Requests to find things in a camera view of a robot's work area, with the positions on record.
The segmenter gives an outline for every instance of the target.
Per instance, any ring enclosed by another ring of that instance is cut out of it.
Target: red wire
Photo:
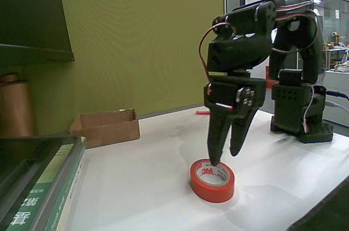
[[[228,25],[230,26],[232,29],[233,29],[233,36],[235,34],[235,28],[233,26],[231,26],[230,23],[228,22],[221,22],[221,23],[218,23],[216,25],[213,25],[211,28],[209,28],[205,34],[202,36],[201,40],[200,40],[200,43],[198,44],[198,55],[200,57],[200,60],[201,60],[201,63],[202,63],[202,66],[203,66],[203,69],[205,71],[205,74],[206,74],[206,77],[208,79],[209,82],[212,82],[211,78],[209,77],[209,73],[208,73],[208,70],[207,70],[207,66],[206,66],[206,63],[205,63],[205,60],[203,59],[202,55],[201,55],[201,46],[202,46],[202,43],[204,41],[204,39],[207,37],[207,35],[212,31],[214,30],[215,28],[219,27],[219,26],[223,26],[223,25]]]
[[[281,12],[281,11],[289,11],[289,10],[293,10],[293,9],[299,9],[302,8],[304,6],[307,5],[311,5],[313,3],[313,1],[306,1],[306,2],[301,2],[298,4],[294,4],[294,5],[289,5],[289,6],[280,6],[276,9],[276,12]]]

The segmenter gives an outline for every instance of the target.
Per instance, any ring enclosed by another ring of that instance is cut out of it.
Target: white table
[[[86,151],[67,230],[284,230],[349,174],[349,138],[302,144],[271,133],[256,114],[240,154],[222,161],[236,176],[222,204],[196,196],[189,168],[208,157],[208,116],[196,108],[140,120],[141,138]]]

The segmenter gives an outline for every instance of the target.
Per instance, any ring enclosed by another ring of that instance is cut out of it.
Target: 3m logo
[[[205,175],[205,174],[213,174],[213,170],[212,168],[204,168],[202,170],[202,174]]]

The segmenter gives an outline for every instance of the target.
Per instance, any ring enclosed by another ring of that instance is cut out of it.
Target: wire
[[[323,32],[322,32],[321,26],[318,26],[318,28],[319,28],[319,30],[321,32],[321,37],[322,37],[322,42],[323,42],[323,50],[325,51],[325,70],[324,70],[324,72],[326,72],[326,70],[327,70],[327,61],[328,61],[326,43],[325,43],[325,38],[323,37]]]
[[[212,30],[214,30],[215,28],[217,28],[217,27],[219,27],[219,26],[223,26],[223,25],[230,26],[230,27],[233,29],[232,37],[235,37],[235,34],[236,34],[235,28],[234,28],[229,22],[221,22],[221,23],[215,24],[215,25],[213,25],[211,28],[209,28],[209,29],[205,32],[205,34],[202,36],[202,38],[201,38],[201,40],[200,40],[200,43],[198,44],[198,55],[199,55],[199,57],[200,57],[200,60],[201,60],[203,69],[205,70],[205,74],[206,74],[206,77],[207,77],[207,79],[208,79],[209,82],[211,82],[211,79],[210,79],[210,77],[209,77],[209,73],[208,73],[208,70],[207,70],[207,66],[206,66],[205,60],[203,59],[203,57],[202,57],[202,55],[201,55],[201,46],[202,46],[202,43],[203,43],[204,39],[207,37],[207,35],[208,35]]]
[[[286,50],[280,50],[278,48],[272,48],[273,51],[276,51],[276,52],[279,52],[279,53],[284,53],[284,54],[289,54],[289,53],[297,53],[299,51],[303,51],[303,50],[307,50],[308,48],[310,48],[316,41],[317,39],[317,35],[318,35],[318,18],[317,18],[317,15],[312,11],[312,10],[307,10],[309,12],[312,12],[314,14],[314,16],[316,17],[317,21],[315,21],[315,19],[309,17],[309,15],[307,14],[303,14],[303,13],[293,13],[293,14],[288,14],[286,16],[283,16],[283,17],[278,17],[276,18],[277,21],[282,21],[282,20],[288,20],[288,19],[292,19],[294,17],[306,17],[307,19],[311,20],[311,21],[314,21],[315,25],[316,25],[316,32],[315,32],[315,36],[313,38],[313,40],[311,41],[311,43],[305,47],[305,48],[299,48],[297,50],[293,50],[293,51],[286,51]]]
[[[305,116],[306,116],[306,114],[311,106],[311,103],[312,103],[312,100],[314,99],[314,94],[315,94],[314,85],[310,85],[310,87],[311,87],[311,99],[310,99],[309,105],[306,107],[306,110],[305,110],[304,115],[303,115],[303,129],[304,129],[305,133],[308,133],[308,127],[306,125]]]
[[[311,5],[312,3],[313,3],[313,0],[305,1],[305,2],[301,2],[298,4],[289,5],[289,6],[280,6],[276,9],[276,12],[283,12],[283,11],[289,11],[289,10],[293,10],[293,9],[299,9],[299,8],[304,7],[304,6]]]
[[[338,107],[341,108],[342,110],[346,111],[347,113],[349,113],[349,110],[347,108],[345,108],[344,106],[341,106],[337,103],[331,102],[331,101],[326,101],[325,105],[328,107]]]
[[[346,94],[338,92],[338,91],[326,90],[326,94],[330,95],[330,96],[336,96],[336,97],[344,98],[344,99],[347,99],[349,101],[349,97]]]

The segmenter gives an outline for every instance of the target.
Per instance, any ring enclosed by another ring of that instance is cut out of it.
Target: dark green shelf
[[[0,66],[27,66],[74,61],[71,51],[0,44]]]

